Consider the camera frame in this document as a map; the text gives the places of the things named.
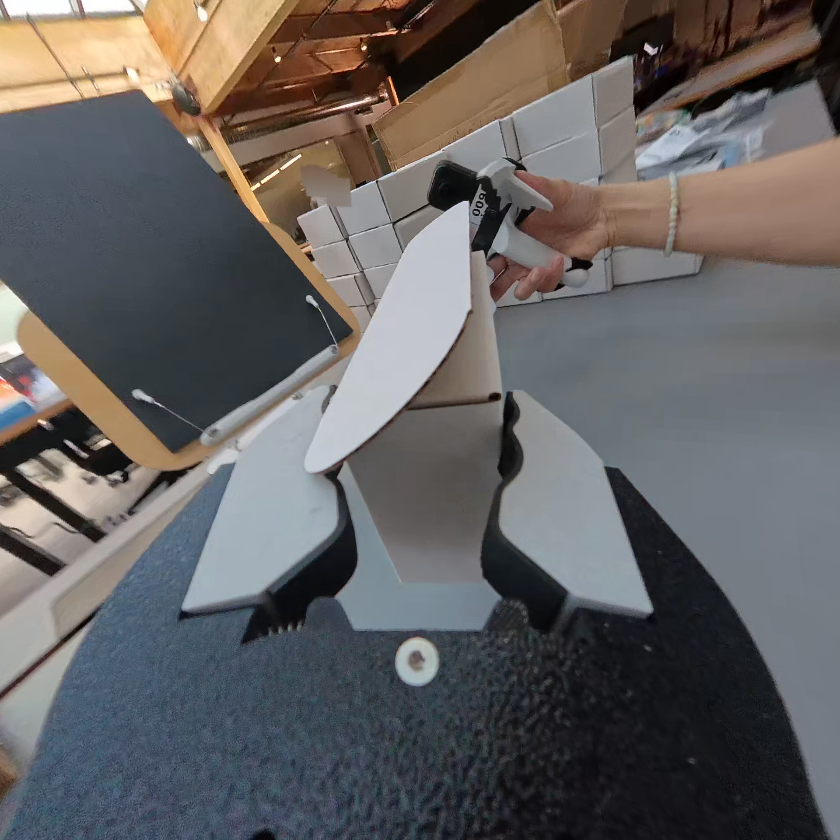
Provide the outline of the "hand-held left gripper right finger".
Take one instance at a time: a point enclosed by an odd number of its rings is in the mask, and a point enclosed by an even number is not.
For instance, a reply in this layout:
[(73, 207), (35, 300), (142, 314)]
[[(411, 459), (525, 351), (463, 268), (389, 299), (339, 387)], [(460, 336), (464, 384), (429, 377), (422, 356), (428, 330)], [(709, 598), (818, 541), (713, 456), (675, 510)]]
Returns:
[(602, 459), (522, 391), (506, 396), (498, 470), (481, 569), (531, 627), (548, 632), (580, 609), (653, 614)]

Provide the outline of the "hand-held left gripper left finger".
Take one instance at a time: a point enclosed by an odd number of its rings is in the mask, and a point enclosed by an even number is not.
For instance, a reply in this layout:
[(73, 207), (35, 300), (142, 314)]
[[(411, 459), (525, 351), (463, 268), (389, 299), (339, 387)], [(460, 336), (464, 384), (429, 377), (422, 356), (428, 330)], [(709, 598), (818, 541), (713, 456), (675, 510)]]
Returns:
[(292, 399), (237, 456), (182, 602), (184, 616), (252, 607), (258, 624), (303, 624), (358, 563), (336, 471), (303, 465), (333, 387)]

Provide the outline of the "white cardboard box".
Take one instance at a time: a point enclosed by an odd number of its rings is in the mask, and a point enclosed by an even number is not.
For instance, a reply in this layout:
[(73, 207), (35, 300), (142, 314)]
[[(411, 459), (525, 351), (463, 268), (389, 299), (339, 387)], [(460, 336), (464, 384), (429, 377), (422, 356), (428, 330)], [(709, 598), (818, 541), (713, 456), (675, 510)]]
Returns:
[(459, 203), (404, 251), (303, 465), (348, 465), (402, 583), (477, 584), (502, 414), (487, 267)]

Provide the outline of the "person's right forearm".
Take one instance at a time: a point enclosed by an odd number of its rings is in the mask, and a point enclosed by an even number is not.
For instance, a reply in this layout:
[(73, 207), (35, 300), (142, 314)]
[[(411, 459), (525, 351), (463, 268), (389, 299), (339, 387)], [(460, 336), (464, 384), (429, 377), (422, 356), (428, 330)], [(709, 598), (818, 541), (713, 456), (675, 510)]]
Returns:
[(609, 247), (839, 266), (839, 139), (731, 169), (599, 188)]

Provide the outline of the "person's right hand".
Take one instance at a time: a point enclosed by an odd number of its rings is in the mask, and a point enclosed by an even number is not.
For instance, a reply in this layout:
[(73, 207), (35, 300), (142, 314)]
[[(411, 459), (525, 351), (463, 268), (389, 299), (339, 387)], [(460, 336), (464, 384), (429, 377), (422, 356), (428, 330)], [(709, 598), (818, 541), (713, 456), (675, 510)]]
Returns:
[(528, 269), (503, 255), (493, 256), (488, 266), (493, 271), (490, 296), (498, 303), (509, 290), (520, 301), (535, 292), (544, 294), (558, 290), (564, 284), (564, 259), (592, 259), (607, 248), (610, 232), (607, 226), (605, 195), (599, 188), (553, 180), (528, 172), (518, 172), (518, 178), (540, 193), (552, 204), (546, 212), (535, 209), (520, 225), (520, 230), (547, 247), (559, 257), (551, 267)]

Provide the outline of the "large brown cardboard carton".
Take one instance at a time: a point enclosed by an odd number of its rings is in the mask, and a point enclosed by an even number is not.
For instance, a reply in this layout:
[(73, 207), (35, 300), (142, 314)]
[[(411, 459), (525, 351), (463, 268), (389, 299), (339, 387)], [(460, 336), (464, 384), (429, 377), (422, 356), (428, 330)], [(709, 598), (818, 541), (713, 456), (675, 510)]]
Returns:
[(627, 1), (541, 1), (378, 119), (392, 171), (606, 64)]

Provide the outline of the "stack of white boxes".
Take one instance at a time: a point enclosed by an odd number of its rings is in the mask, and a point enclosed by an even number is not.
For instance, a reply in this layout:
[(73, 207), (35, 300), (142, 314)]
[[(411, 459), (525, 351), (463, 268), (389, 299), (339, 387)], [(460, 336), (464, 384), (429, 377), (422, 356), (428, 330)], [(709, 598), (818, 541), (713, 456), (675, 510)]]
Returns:
[(584, 186), (637, 181), (634, 59), (625, 56), (490, 122), (461, 140), (297, 217), (315, 267), (366, 322), (408, 245), (443, 210), (428, 193), (435, 170), (472, 171), (503, 156), (535, 175)]

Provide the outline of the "black book stand wooden frame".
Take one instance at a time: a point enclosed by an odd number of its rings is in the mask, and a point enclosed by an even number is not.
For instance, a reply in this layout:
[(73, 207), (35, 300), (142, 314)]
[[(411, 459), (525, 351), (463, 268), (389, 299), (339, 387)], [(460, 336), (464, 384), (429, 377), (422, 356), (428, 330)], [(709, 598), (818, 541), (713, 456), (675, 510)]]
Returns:
[(182, 469), (201, 434), (357, 318), (140, 91), (2, 115), (1, 275), (18, 341), (136, 463)]

